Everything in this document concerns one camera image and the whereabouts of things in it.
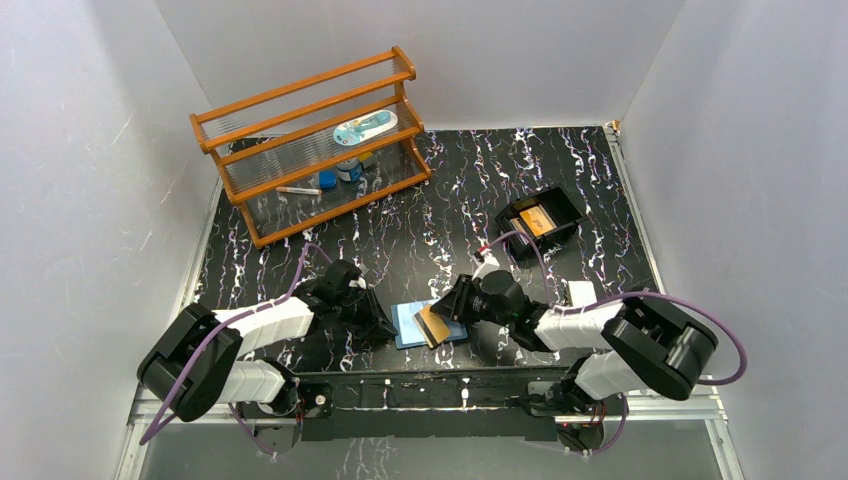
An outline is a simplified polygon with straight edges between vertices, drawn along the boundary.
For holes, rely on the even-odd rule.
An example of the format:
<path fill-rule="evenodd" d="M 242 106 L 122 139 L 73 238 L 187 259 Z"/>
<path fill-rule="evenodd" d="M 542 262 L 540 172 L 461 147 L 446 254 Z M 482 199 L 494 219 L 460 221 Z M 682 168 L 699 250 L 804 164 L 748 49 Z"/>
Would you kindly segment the gold black striped card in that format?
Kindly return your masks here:
<path fill-rule="evenodd" d="M 415 313 L 413 320 L 430 349 L 443 344 L 452 335 L 449 326 L 431 311 L 429 305 Z"/>

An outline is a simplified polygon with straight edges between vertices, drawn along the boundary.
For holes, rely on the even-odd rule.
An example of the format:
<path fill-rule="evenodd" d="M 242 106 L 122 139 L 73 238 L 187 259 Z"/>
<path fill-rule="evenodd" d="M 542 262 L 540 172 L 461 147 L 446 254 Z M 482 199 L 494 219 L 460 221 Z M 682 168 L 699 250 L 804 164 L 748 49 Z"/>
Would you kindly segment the blue card holder wallet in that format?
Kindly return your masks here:
<path fill-rule="evenodd" d="M 435 349 L 439 345 L 468 338 L 466 326 L 444 320 L 431 311 L 430 306 L 436 302 L 436 299 L 429 299 L 391 307 L 392 323 L 397 330 L 395 344 L 398 350 L 419 346 Z"/>

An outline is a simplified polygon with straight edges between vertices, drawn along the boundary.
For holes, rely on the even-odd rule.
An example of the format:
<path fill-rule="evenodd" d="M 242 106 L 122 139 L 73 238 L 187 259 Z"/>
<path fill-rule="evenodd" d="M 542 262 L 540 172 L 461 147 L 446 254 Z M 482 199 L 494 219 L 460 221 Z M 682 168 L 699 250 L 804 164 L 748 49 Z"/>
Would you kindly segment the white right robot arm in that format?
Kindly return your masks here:
<path fill-rule="evenodd" d="M 464 325 L 500 325 L 529 351 L 589 349 L 561 379 L 528 384 L 517 402 L 536 416 L 587 414 L 631 390 L 686 400 L 718 347 L 710 328 L 655 292 L 628 292 L 581 307 L 548 306 L 531 299 L 498 265 L 460 275 L 430 310 Z"/>

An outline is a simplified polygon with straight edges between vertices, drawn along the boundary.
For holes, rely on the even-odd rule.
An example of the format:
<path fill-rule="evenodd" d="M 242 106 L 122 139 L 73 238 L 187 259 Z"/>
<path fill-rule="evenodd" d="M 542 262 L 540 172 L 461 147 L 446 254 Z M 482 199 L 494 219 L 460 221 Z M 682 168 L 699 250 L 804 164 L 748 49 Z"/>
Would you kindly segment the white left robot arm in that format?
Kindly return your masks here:
<path fill-rule="evenodd" d="M 137 379 L 185 422 L 228 403 L 255 403 L 275 416 L 299 414 L 311 406 L 300 378 L 272 359 L 245 356 L 335 324 L 368 341 L 397 333 L 361 269 L 343 259 L 283 302 L 232 310 L 186 306 L 140 362 Z"/>

